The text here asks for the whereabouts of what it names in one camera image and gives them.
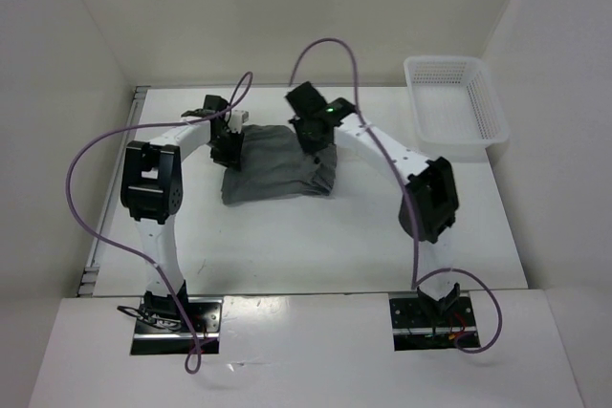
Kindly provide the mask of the grey shorts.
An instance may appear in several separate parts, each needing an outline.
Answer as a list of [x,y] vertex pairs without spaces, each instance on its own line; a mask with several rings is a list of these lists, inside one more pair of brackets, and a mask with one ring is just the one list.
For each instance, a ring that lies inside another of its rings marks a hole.
[[243,133],[241,169],[228,168],[222,181],[224,205],[332,193],[338,165],[334,144],[309,155],[286,126],[248,125]]

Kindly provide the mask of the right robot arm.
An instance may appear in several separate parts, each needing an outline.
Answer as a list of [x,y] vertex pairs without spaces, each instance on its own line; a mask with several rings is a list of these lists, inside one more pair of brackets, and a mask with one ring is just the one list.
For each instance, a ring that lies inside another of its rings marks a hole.
[[411,288],[421,299],[421,317],[430,325],[444,323],[452,315],[458,289],[428,295],[418,271],[420,244],[436,244],[456,221],[459,200],[450,162],[405,147],[367,120],[357,103],[343,97],[328,102],[310,82],[295,87],[286,100],[304,153],[316,155],[331,145],[349,149],[400,187],[398,220],[413,240]]

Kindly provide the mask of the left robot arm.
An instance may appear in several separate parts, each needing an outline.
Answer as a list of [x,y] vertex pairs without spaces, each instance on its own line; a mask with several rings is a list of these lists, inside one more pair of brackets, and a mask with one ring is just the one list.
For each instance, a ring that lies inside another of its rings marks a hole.
[[206,146],[212,160],[226,168],[241,168],[243,127],[249,113],[234,111],[219,96],[182,115],[178,125],[148,141],[126,146],[120,201],[135,221],[147,267],[147,287],[139,315],[177,332],[191,317],[177,255],[176,215],[184,197],[182,162]]

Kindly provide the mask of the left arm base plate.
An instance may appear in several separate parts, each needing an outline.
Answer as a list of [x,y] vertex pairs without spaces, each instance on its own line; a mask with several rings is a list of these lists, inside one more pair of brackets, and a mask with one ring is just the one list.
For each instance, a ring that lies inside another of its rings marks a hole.
[[[163,319],[156,315],[145,318],[142,307],[126,309],[135,319],[131,355],[187,355],[195,348],[192,333],[181,318]],[[219,354],[223,299],[191,297],[186,311],[203,354]]]

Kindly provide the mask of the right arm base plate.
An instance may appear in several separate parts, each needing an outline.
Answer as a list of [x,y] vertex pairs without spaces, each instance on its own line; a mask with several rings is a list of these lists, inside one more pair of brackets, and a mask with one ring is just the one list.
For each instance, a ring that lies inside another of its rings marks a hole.
[[462,293],[442,315],[429,317],[416,293],[388,299],[394,350],[429,351],[454,348],[454,341],[469,350],[481,346],[470,297]]

